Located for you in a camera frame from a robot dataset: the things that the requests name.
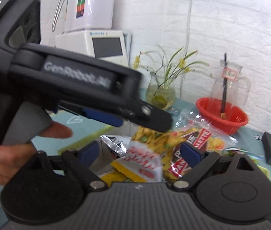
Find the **black straw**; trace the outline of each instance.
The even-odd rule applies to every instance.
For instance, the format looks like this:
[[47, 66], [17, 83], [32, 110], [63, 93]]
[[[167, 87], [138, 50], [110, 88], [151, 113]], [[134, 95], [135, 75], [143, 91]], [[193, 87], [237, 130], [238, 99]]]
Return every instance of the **black straw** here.
[[[227, 67], [227, 53], [224, 53], [224, 70]], [[226, 95], [227, 95], [227, 78], [223, 81], [223, 98], [221, 107], [221, 118], [225, 119], [225, 106], [226, 106]]]

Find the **snack bag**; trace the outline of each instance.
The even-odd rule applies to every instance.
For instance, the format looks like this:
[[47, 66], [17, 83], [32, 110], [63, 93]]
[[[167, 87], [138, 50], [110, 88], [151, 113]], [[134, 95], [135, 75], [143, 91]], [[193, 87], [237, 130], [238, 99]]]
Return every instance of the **snack bag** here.
[[[172, 135], [183, 138], [201, 151], [213, 150], [221, 153], [227, 147], [234, 147], [237, 143], [233, 138], [214, 128], [200, 115], [182, 110], [175, 123]], [[166, 178], [176, 180], [191, 170], [191, 167], [180, 156], [180, 144], [173, 148], [170, 167], [164, 171]]]
[[99, 176], [109, 187], [111, 186], [112, 182], [129, 182], [130, 179], [123, 175], [121, 172], [117, 171], [116, 169], [112, 168], [105, 174]]
[[172, 132], [160, 133], [139, 126], [124, 157], [111, 165], [135, 182], [161, 182], [170, 168], [172, 150], [184, 141]]

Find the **human hand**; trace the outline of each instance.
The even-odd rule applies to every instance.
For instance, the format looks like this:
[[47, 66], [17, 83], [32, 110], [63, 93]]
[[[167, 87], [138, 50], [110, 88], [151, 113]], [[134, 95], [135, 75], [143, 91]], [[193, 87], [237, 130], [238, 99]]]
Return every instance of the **human hand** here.
[[[52, 122], [40, 136], [52, 138], [68, 138], [72, 130], [60, 123]], [[0, 185], [5, 185], [16, 172], [36, 153], [32, 143], [12, 146], [0, 145]]]

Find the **red basket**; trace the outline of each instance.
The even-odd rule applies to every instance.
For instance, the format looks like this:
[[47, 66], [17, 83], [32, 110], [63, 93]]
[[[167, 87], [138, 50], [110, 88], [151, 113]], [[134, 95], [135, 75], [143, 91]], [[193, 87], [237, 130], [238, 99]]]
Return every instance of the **red basket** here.
[[196, 101], [196, 107], [199, 110], [200, 115], [202, 115], [202, 117], [209, 121], [212, 125], [224, 131], [226, 134], [234, 134], [241, 126], [248, 123], [246, 113], [239, 107], [234, 106], [232, 108], [232, 116], [230, 120], [224, 120], [214, 116], [206, 110], [208, 102], [209, 98], [200, 98]]

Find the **black foam pad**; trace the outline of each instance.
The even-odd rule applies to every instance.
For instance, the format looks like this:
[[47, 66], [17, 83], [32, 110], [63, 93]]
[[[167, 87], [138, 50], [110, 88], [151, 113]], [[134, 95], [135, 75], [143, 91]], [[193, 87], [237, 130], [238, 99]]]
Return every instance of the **black foam pad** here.
[[43, 170], [17, 175], [3, 189], [0, 201], [8, 218], [39, 225], [61, 220], [83, 202], [83, 190], [72, 179]]
[[256, 222], [271, 218], [271, 183], [262, 172], [237, 170], [211, 176], [198, 185], [196, 198], [221, 220]]

